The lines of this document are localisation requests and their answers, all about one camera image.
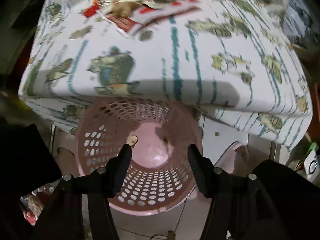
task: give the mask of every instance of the basket bottom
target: basket bottom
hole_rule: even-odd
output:
[[[154,169],[171,158],[174,147],[170,143],[169,134],[159,122],[143,123],[130,135],[138,138],[132,149],[132,160],[138,165]]]

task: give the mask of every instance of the metal screw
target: metal screw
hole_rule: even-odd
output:
[[[222,169],[220,169],[220,168],[214,168],[213,172],[214,172],[215,174],[221,174],[221,173],[222,173]]]
[[[99,173],[99,174],[103,174],[105,172],[106,172],[106,168],[105,167],[100,167],[100,168],[97,169],[97,173]]]
[[[71,178],[72,178],[72,175],[71,175],[71,174],[66,174],[66,175],[63,176],[63,179],[64,179],[65,181],[68,181],[68,180],[70,180]]]
[[[249,177],[249,179],[251,179],[251,180],[257,179],[257,176],[254,175],[253,173],[250,173],[250,174],[248,175],[248,177]]]

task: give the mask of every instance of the perforated basket wall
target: perforated basket wall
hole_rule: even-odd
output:
[[[128,214],[151,215],[182,201],[195,185],[187,148],[195,143],[202,153],[201,132],[180,103],[141,98],[99,98],[81,118],[76,160],[88,175],[117,156],[130,135],[132,149],[121,192],[110,206]]]

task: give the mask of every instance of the white patterned tablecloth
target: white patterned tablecloth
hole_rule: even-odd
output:
[[[19,95],[71,133],[95,97],[142,97],[193,105],[291,150],[312,104],[288,39],[258,0],[199,1],[128,39],[80,14],[92,0],[46,0]]]

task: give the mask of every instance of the pink plastic basket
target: pink plastic basket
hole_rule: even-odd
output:
[[[137,136],[138,142],[121,192],[109,199],[110,206],[138,216],[172,208],[195,185],[187,148],[195,143],[202,153],[197,121],[177,102],[98,98],[84,113],[76,133],[80,174],[105,166],[130,135]]]

